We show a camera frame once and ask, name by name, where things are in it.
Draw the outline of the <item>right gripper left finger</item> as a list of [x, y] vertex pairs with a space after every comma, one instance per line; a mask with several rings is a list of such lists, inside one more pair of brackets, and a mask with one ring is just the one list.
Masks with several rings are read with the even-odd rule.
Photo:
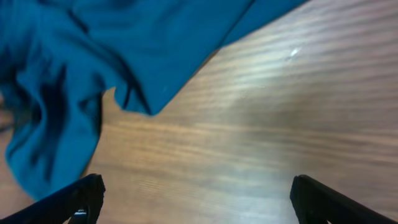
[[90, 174], [1, 219], [1, 224], [96, 224], [105, 191], [102, 176]]

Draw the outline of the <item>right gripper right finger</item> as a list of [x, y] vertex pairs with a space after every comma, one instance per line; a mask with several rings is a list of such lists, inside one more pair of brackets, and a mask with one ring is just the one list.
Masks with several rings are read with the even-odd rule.
[[300, 224], [397, 224], [307, 176], [295, 176], [290, 201]]

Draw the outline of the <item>dark blue t-shirt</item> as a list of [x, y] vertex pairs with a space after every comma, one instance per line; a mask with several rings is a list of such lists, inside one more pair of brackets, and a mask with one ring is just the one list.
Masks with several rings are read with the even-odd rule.
[[6, 161], [40, 200], [76, 181], [100, 138], [101, 98], [157, 114], [219, 48], [301, 0], [1, 2], [1, 93], [16, 127]]

